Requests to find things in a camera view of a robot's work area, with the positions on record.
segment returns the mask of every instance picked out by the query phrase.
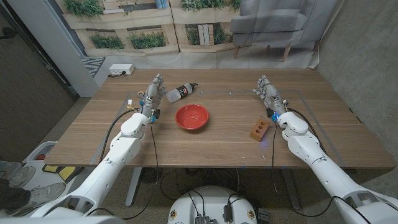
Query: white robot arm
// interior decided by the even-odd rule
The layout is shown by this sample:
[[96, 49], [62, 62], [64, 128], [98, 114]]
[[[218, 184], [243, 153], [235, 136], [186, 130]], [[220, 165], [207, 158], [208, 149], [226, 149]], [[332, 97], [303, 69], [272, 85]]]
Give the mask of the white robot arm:
[[141, 109], [122, 124], [121, 131], [111, 141], [110, 151], [82, 185], [43, 205], [32, 214], [32, 218], [84, 217], [102, 204], [120, 170], [139, 152], [145, 135], [143, 127], [155, 120], [154, 112], [165, 95], [162, 84], [162, 77], [157, 75], [148, 86]]
[[320, 147], [319, 140], [308, 131], [308, 124], [287, 110], [280, 95], [270, 81], [262, 75], [258, 81], [259, 90], [253, 90], [273, 112], [273, 119], [279, 124], [289, 150], [303, 160], [327, 192], [335, 198], [346, 223], [395, 223], [398, 219], [398, 200], [366, 189], [335, 164]]

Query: black cable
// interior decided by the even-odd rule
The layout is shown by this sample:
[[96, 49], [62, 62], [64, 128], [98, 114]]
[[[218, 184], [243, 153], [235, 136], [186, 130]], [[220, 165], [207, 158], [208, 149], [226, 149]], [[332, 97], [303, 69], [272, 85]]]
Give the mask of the black cable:
[[[235, 178], [235, 176], [229, 170], [226, 170], [226, 169], [216, 169], [215, 170], [216, 173], [220, 174], [219, 171], [224, 171], [225, 173], [229, 174], [231, 176], [231, 179], [236, 181], [236, 183], [237, 183], [236, 186], [238, 187], [238, 185], [239, 185], [238, 184], [238, 178]], [[232, 181], [228, 181], [228, 179], [226, 181], [227, 181], [227, 183], [225, 184], [225, 187], [227, 187], [227, 188], [233, 188], [234, 187]]]
[[192, 201], [192, 203], [193, 203], [193, 206], [195, 206], [195, 210], [197, 211], [197, 216], [199, 216], [199, 212], [198, 212], [197, 206], [195, 205], [195, 202], [193, 202], [193, 199], [192, 199], [191, 194], [189, 193], [189, 191], [188, 191], [188, 195], [189, 195], [189, 197], [191, 198], [191, 201]]
[[203, 204], [202, 212], [203, 212], [203, 216], [205, 217], [206, 216], [205, 215], [205, 199], [203, 199], [203, 196], [201, 194], [199, 194], [196, 190], [191, 190], [191, 191], [195, 192], [196, 194], [198, 194], [201, 197], [201, 201], [202, 201], [202, 204]]
[[302, 213], [300, 213], [300, 212], [298, 212], [298, 211], [295, 211], [294, 209], [292, 209], [292, 211], [295, 212], [295, 213], [297, 213], [297, 214], [299, 214], [299, 215], [302, 215], [302, 216], [304, 216], [304, 217], [309, 217], [309, 218], [318, 217], [318, 216], [320, 216], [320, 215], [323, 215], [323, 214], [329, 209], [329, 207], [330, 207], [330, 205], [331, 205], [331, 202], [333, 201], [334, 198], [338, 198], [338, 199], [344, 201], [347, 205], [349, 205], [351, 208], [353, 208], [353, 209], [355, 210], [355, 212], [358, 213], [358, 215], [360, 215], [360, 216], [366, 221], [366, 223], [371, 224], [371, 222], [369, 222], [369, 220], [368, 220], [364, 215], [362, 215], [362, 213], [359, 212], [358, 209], [356, 209], [354, 206], [352, 206], [351, 204], [349, 204], [346, 200], [344, 200], [344, 199], [342, 199], [341, 197], [336, 196], [336, 195], [333, 196], [333, 197], [330, 199], [328, 206], [327, 206], [321, 213], [318, 213], [318, 214], [316, 214], [316, 215], [306, 215], [306, 214], [302, 214]]
[[244, 195], [239, 195], [235, 200], [233, 200], [229, 205], [232, 205], [234, 202], [236, 202], [237, 200], [241, 200], [244, 197]]
[[162, 192], [162, 194], [163, 194], [164, 197], [166, 197], [166, 198], [168, 198], [168, 199], [170, 199], [170, 200], [177, 200], [178, 198], [172, 198], [172, 197], [166, 195], [166, 193], [163, 191], [163, 187], [162, 187], [163, 180], [165, 179], [165, 177], [166, 177], [167, 175], [173, 173], [173, 172], [175, 172], [175, 176], [176, 176], [176, 178], [175, 178], [176, 188], [177, 188], [177, 190], [180, 192], [180, 190], [178, 189], [178, 172], [177, 172], [176, 170], [171, 170], [170, 172], [166, 173], [166, 174], [162, 177], [162, 180], [160, 181], [160, 191]]
[[276, 192], [276, 194], [279, 196], [278, 190], [277, 190], [276, 184], [275, 184], [275, 174], [274, 174], [274, 149], [275, 149], [276, 129], [277, 129], [277, 123], [276, 123], [276, 121], [275, 121], [275, 132], [274, 132], [274, 138], [273, 138], [273, 140], [272, 140], [272, 180], [273, 180], [273, 182], [274, 182], [275, 192]]
[[230, 200], [231, 197], [234, 196], [234, 195], [240, 195], [240, 194], [238, 194], [238, 193], [233, 193], [233, 194], [231, 194], [231, 195], [228, 197], [228, 200], [227, 200], [227, 202], [226, 202], [227, 205], [231, 205], [231, 202], [230, 202], [229, 200]]
[[318, 139], [318, 141], [319, 141], [319, 146], [321, 147], [322, 151], [323, 151], [326, 155], [328, 155], [328, 153], [326, 152], [325, 148], [324, 148], [323, 145], [322, 145], [321, 139], [319, 139], [319, 137], [318, 137], [318, 135], [317, 135], [317, 132], [316, 132], [315, 129], [312, 127], [310, 121], [309, 121], [302, 113], [298, 112], [297, 110], [292, 109], [292, 108], [287, 108], [287, 109], [290, 110], [290, 111], [293, 111], [294, 113], [297, 113], [298, 115], [300, 115], [300, 116], [304, 119], [304, 121], [310, 126], [313, 135], [314, 135], [315, 137], [317, 137], [317, 139]]
[[112, 131], [113, 126], [116, 124], [116, 122], [118, 122], [118, 120], [119, 120], [121, 117], [123, 117], [125, 114], [130, 113], [130, 112], [133, 112], [133, 111], [135, 111], [135, 110], [128, 110], [128, 111], [122, 113], [121, 115], [119, 115], [119, 116], [113, 121], [113, 123], [111, 124], [111, 126], [110, 126], [109, 129], [108, 129], [108, 132], [106, 133], [104, 146], [102, 147], [101, 156], [99, 157], [99, 162], [101, 162], [101, 161], [103, 160], [103, 158], [104, 158], [104, 152], [105, 152], [105, 148], [106, 148], [106, 143], [108, 142], [109, 135], [111, 134], [111, 131]]
[[[134, 215], [134, 216], [128, 217], [128, 218], [122, 218], [123, 220], [130, 220], [130, 219], [136, 218], [136, 217], [139, 216], [142, 212], [145, 211], [145, 209], [148, 207], [148, 205], [149, 205], [149, 203], [150, 203], [150, 200], [151, 200], [152, 197], [154, 196], [155, 189], [156, 189], [157, 183], [158, 183], [158, 181], [159, 181], [159, 162], [158, 162], [158, 160], [157, 160], [156, 143], [155, 143], [154, 132], [153, 132], [153, 130], [152, 130], [152, 124], [150, 125], [150, 133], [152, 134], [152, 140], [154, 141], [155, 157], [156, 157], [156, 168], [157, 168], [157, 173], [156, 173], [156, 183], [155, 183], [155, 187], [154, 187], [154, 189], [153, 189], [153, 191], [152, 191], [152, 193], [151, 193], [151, 195], [150, 195], [150, 197], [149, 197], [148, 203], [145, 205], [145, 207], [144, 207], [137, 215]], [[87, 214], [87, 216], [91, 215], [93, 212], [95, 212], [95, 211], [97, 211], [97, 210], [102, 210], [102, 211], [108, 212], [109, 214], [115, 216], [111, 211], [109, 211], [109, 210], [106, 209], [106, 208], [96, 208], [96, 209], [92, 210], [89, 214]]]
[[119, 75], [108, 75], [108, 77], [110, 78], [118, 78], [118, 77], [123, 77], [126, 75], [126, 71], [123, 71], [121, 74]]
[[388, 206], [390, 206], [391, 208], [395, 209], [398, 211], [398, 209], [396, 209], [394, 206], [390, 205], [389, 203], [384, 202], [385, 204], [387, 204]]
[[2, 170], [2, 171], [0, 171], [0, 173], [3, 173], [3, 174], [1, 175], [1, 177], [0, 177], [0, 179], [1, 179], [2, 177], [4, 177], [4, 175], [6, 175], [7, 171]]

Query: water bottle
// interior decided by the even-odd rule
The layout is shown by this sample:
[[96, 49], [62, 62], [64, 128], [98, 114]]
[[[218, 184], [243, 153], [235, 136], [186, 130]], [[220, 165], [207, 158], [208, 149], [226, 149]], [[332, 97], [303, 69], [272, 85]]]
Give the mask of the water bottle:
[[195, 86], [198, 84], [196, 83], [186, 83], [166, 94], [167, 99], [170, 101], [170, 103], [173, 103], [177, 101], [178, 99], [182, 99], [186, 97], [188, 94], [190, 94]]

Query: chair leg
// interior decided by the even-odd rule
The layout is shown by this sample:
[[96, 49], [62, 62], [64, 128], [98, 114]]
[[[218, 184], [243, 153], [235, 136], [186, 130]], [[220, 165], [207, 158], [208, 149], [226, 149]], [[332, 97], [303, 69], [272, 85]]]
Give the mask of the chair leg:
[[234, 59], [238, 56], [238, 51], [239, 51], [240, 46], [235, 46], [235, 54], [234, 54]]
[[282, 62], [285, 62], [285, 60], [286, 60], [286, 58], [287, 58], [287, 55], [289, 54], [289, 51], [290, 51], [290, 48], [291, 48], [292, 46], [287, 46], [286, 48], [285, 48], [285, 53], [284, 53], [284, 56], [282, 57]]
[[319, 46], [319, 42], [320, 42], [321, 40], [316, 40], [315, 41], [315, 45], [313, 46], [313, 50], [312, 51], [317, 51], [318, 50], [318, 46]]

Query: bottle cap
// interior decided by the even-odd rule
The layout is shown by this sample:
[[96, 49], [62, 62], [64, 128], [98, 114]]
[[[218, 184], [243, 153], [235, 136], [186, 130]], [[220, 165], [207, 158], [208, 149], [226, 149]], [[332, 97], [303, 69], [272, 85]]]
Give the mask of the bottle cap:
[[191, 85], [191, 87], [192, 87], [192, 90], [195, 88], [195, 86], [197, 86], [197, 85], [199, 85], [199, 84], [197, 84], [197, 83], [189, 83], [189, 85]]

